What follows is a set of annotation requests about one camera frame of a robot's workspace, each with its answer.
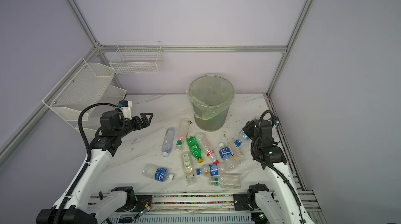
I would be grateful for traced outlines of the clear bottle blue red label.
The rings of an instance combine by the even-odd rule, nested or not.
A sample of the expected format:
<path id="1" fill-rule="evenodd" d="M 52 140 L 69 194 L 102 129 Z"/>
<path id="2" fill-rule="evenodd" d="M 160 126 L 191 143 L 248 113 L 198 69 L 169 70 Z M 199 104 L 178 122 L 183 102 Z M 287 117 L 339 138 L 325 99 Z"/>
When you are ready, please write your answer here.
<path id="1" fill-rule="evenodd" d="M 248 123 L 251 123 L 252 121 L 256 121 L 256 120 L 259 120 L 259 116 L 255 116 L 255 117 L 253 117 L 253 119 L 247 121 L 245 126 Z M 241 131 L 238 134 L 237 140 L 235 140 L 235 142 L 234 142 L 236 147 L 240 147 L 243 143 L 247 143 L 247 142 L 249 142 L 251 140 L 251 138 L 249 136 L 250 134 L 248 134 L 247 131 L 249 132 L 249 130 L 244 131 L 243 128 L 241 129 Z"/>

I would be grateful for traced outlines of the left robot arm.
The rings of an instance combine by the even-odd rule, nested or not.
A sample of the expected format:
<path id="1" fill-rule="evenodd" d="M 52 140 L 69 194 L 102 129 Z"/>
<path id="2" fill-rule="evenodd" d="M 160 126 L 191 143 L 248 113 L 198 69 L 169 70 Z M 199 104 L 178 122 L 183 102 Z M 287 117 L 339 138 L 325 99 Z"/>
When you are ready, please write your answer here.
<path id="1" fill-rule="evenodd" d="M 100 202 L 88 206 L 94 188 L 122 143 L 133 131 L 150 126 L 153 113 L 126 118 L 119 109 L 104 112 L 92 142 L 86 143 L 87 157 L 69 187 L 50 209 L 39 212 L 38 224 L 101 224 L 117 210 L 131 212 L 137 198 L 131 186 L 117 186 Z"/>

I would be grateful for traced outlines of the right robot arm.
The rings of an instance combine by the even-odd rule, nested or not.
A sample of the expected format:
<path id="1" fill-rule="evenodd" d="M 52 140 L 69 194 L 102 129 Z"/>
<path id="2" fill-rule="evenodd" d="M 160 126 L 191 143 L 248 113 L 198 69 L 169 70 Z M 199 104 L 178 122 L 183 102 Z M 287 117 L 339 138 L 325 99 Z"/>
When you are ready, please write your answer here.
<path id="1" fill-rule="evenodd" d="M 250 153 L 269 177 L 278 198 L 274 201 L 272 192 L 264 184 L 251 185 L 247 192 L 247 202 L 251 209 L 263 212 L 270 224 L 313 224 L 295 188 L 289 162 L 273 138 L 273 128 L 278 120 L 248 121 L 242 131 L 251 140 Z"/>

